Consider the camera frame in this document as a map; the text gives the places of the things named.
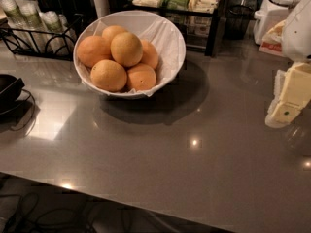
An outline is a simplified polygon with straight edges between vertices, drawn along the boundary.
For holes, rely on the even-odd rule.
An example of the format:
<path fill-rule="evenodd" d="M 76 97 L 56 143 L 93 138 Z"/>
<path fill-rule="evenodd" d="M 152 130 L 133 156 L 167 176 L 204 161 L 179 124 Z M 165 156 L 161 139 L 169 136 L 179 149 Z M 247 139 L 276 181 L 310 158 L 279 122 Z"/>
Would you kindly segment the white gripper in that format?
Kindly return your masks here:
<path fill-rule="evenodd" d="M 289 13 L 282 32 L 282 53 L 294 61 L 287 70 L 278 70 L 274 99 L 265 117 L 271 128 L 290 124 L 311 100 L 311 0 L 301 0 Z"/>

